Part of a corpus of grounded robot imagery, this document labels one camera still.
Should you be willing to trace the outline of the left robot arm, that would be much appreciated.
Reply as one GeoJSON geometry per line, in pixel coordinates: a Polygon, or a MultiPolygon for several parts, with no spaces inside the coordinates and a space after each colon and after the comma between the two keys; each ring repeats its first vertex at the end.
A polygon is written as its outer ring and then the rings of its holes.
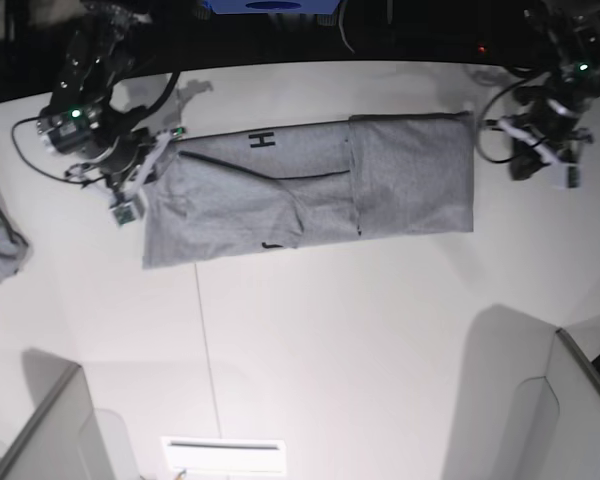
{"type": "Polygon", "coordinates": [[[595,142],[580,125],[600,99],[600,1],[540,1],[524,12],[551,49],[541,66],[510,67],[518,81],[492,97],[478,118],[475,148],[513,181],[554,168],[560,184],[581,184],[581,157],[595,142]]]}

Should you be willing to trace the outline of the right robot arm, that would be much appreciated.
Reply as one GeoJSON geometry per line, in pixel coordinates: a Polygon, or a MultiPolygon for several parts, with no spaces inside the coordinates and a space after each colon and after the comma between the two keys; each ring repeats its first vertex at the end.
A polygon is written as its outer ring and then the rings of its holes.
{"type": "Polygon", "coordinates": [[[115,194],[131,180],[144,182],[138,169],[149,164],[157,138],[139,126],[156,114],[175,91],[180,73],[171,74],[150,105],[121,111],[111,105],[114,87],[133,72],[135,57],[126,46],[133,29],[152,23],[148,1],[83,1],[86,23],[66,50],[51,98],[38,116],[16,122],[10,132],[20,160],[36,173],[83,188],[102,181],[115,194]],[[56,155],[82,160],[62,176],[26,158],[16,139],[18,127],[34,123],[38,138],[56,155]]]}

